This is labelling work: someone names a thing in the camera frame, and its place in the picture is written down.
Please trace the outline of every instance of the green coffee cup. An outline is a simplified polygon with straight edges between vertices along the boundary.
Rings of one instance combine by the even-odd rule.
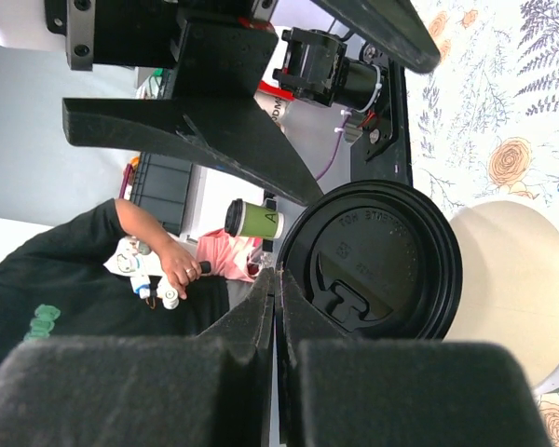
[[[283,214],[243,201],[234,200],[227,209],[225,231],[232,237],[277,239],[284,226]]]

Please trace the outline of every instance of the sleeve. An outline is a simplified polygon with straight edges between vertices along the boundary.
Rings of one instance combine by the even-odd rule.
[[[69,223],[31,238],[7,259],[33,256],[103,264],[116,251],[118,241],[126,235],[118,219],[116,202],[110,199]]]

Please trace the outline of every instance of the black crate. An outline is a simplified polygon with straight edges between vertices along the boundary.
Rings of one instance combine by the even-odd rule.
[[[130,201],[180,235],[191,171],[192,164],[179,158],[141,154]]]

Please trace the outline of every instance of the floral tablecloth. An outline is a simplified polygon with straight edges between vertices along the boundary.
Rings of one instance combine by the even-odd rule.
[[[441,51],[408,73],[415,187],[446,213],[525,196],[559,211],[559,0],[413,0]],[[539,398],[559,447],[559,395]]]

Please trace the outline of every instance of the white paper cup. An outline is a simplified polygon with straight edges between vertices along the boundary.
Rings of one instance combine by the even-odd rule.
[[[558,390],[559,219],[532,200],[494,196],[450,224],[464,282],[445,340],[503,345],[535,393]]]

